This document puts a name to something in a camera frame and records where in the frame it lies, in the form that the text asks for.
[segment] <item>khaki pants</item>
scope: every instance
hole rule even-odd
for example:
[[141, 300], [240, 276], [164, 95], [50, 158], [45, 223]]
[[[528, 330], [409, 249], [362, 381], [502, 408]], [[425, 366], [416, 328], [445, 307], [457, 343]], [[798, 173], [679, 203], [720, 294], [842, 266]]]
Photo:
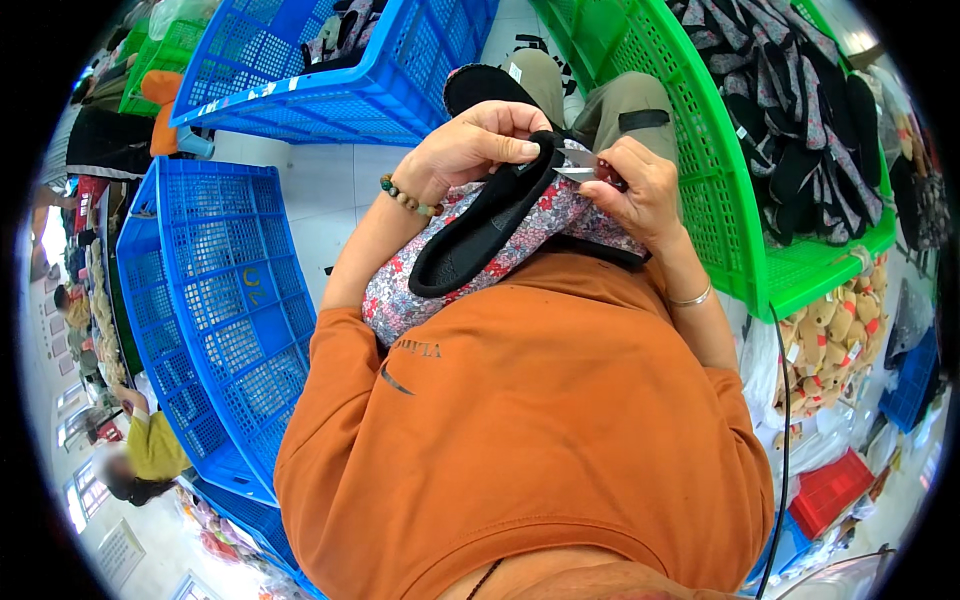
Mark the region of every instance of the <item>khaki pants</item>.
[[[554, 123], [564, 121], [564, 88], [560, 67], [545, 52], [535, 48], [517, 50], [501, 66], [519, 78], [543, 112]], [[620, 114], [658, 108], [670, 115], [659, 127], [622, 132]], [[673, 108], [666, 89], [655, 77], [630, 71], [597, 87], [587, 96], [587, 105], [573, 124], [573, 134], [595, 153], [606, 150], [620, 136], [629, 135], [657, 156], [677, 164], [677, 137], [673, 129]]]

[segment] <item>slipper label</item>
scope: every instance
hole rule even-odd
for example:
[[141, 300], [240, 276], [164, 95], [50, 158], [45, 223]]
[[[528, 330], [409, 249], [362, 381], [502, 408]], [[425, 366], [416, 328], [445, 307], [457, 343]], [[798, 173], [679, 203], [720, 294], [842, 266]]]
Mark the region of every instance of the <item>slipper label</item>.
[[514, 80], [516, 80], [518, 84], [520, 83], [520, 76], [523, 75], [523, 71], [521, 71], [518, 66], [516, 66], [511, 62], [510, 71], [508, 71], [508, 73], [510, 74], [511, 77], [514, 78]]

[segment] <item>red plastic crate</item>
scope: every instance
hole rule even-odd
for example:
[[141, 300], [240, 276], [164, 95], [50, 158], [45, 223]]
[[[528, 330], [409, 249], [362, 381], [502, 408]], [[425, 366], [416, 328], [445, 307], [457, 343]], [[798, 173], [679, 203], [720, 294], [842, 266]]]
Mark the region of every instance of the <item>red plastic crate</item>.
[[874, 483], [874, 475], [853, 448], [832, 465], [800, 475], [800, 495], [790, 504], [808, 540], [815, 540]]

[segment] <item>left hand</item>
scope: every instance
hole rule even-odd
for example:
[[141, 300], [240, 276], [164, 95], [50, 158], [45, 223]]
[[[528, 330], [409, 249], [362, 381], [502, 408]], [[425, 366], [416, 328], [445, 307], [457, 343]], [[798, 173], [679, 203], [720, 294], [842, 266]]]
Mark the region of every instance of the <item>left hand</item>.
[[447, 190], [478, 180], [503, 162], [529, 162], [540, 145], [530, 134], [550, 131], [537, 107], [488, 100], [439, 126], [397, 166], [396, 186], [421, 204], [435, 205]]

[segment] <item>fingernail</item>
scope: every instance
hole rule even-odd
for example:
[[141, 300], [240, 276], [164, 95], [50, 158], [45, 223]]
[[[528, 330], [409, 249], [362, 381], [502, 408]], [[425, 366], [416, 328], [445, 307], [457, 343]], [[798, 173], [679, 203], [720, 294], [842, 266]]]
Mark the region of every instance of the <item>fingernail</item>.
[[537, 142], [524, 142], [520, 151], [528, 158], [536, 158], [540, 155], [540, 144]]

